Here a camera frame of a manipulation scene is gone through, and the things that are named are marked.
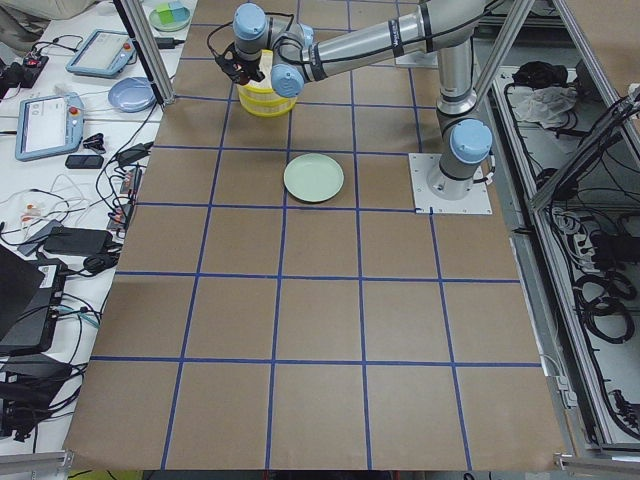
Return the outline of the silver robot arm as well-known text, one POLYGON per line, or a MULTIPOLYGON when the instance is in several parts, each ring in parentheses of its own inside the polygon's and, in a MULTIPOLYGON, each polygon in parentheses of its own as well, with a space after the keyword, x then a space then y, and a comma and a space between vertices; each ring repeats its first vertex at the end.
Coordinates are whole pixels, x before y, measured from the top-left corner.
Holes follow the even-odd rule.
POLYGON ((271 85, 283 98, 300 95, 312 82, 420 52, 437 58, 444 151, 436 174, 451 182, 472 181, 488 157, 492 142, 478 147, 470 135, 487 135, 473 126, 471 113, 480 99, 474 84, 473 36, 495 1, 421 1, 411 12, 373 26, 318 40, 312 27, 286 13, 267 12, 256 3, 240 5, 228 22, 231 43, 210 52, 221 71, 237 85, 259 82, 264 51, 272 54, 271 85))

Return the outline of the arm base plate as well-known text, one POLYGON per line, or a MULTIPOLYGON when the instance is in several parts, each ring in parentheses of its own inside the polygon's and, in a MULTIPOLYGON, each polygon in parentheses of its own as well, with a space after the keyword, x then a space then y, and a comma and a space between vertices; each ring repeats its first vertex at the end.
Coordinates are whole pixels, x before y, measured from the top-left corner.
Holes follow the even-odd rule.
POLYGON ((492 215, 488 187, 478 166, 471 179, 452 180, 440 169, 440 154, 408 155, 414 211, 417 214, 492 215))

